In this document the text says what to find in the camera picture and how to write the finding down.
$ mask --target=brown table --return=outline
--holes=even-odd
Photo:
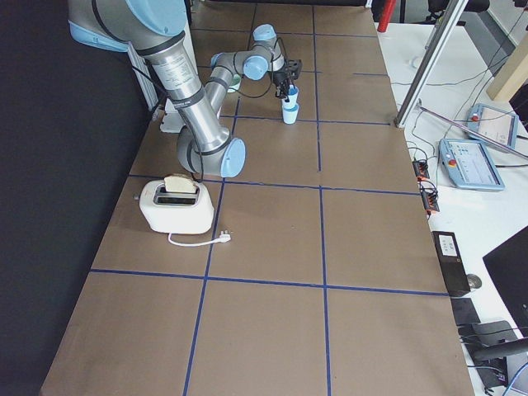
[[[198,248],[134,200],[181,171],[151,124],[42,395],[473,394],[370,11],[198,3],[200,75],[271,23],[304,61],[299,120],[273,92],[229,95],[247,165],[206,182],[213,229],[178,239],[233,240]]]

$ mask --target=black curtain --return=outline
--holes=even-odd
[[[70,37],[66,0],[4,0],[0,31],[0,394],[31,396],[149,115],[126,54]]]

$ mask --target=blue joint cap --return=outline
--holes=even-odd
[[[113,40],[110,37],[100,35],[95,31],[90,31],[82,26],[79,26],[71,21],[69,23],[69,32],[73,39],[81,44],[90,45],[91,47],[99,48],[101,50],[126,52],[129,50],[128,43],[121,43]]]
[[[271,40],[275,39],[276,37],[277,34],[275,33],[275,29],[273,29],[273,26],[269,24],[260,25],[253,31],[253,39],[255,41]]]
[[[183,0],[126,0],[126,5],[154,33],[172,37],[185,29],[187,9]]]
[[[267,60],[261,55],[252,55],[246,59],[244,75],[251,80],[260,80],[267,72]]]
[[[246,162],[246,145],[239,138],[234,138],[225,149],[220,165],[221,177],[237,176]]]
[[[218,54],[214,54],[213,56],[211,56],[211,68],[216,66],[216,62],[218,61],[218,58],[220,57],[221,54],[223,54],[223,52],[220,52]]]

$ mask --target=paper cup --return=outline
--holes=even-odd
[[[228,88],[228,93],[235,92],[235,90],[238,91],[238,89],[240,89],[241,82],[242,77],[240,77],[238,74],[233,75],[233,82],[231,82],[231,85]]]
[[[299,114],[299,103],[295,103],[295,106],[288,109],[282,107],[282,120],[285,124],[294,124],[297,120],[297,115]]]
[[[290,90],[288,91],[288,101],[286,99],[282,100],[282,107],[285,109],[293,109],[297,103],[297,96],[299,95],[299,88],[290,85]]]

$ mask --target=wall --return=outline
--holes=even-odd
[[[510,34],[511,41],[515,45],[519,45],[526,34],[526,26],[528,26],[528,12],[522,12],[522,10],[522,8],[515,7],[512,0],[491,0],[488,10],[489,15],[506,34],[515,25],[519,16],[523,14]]]

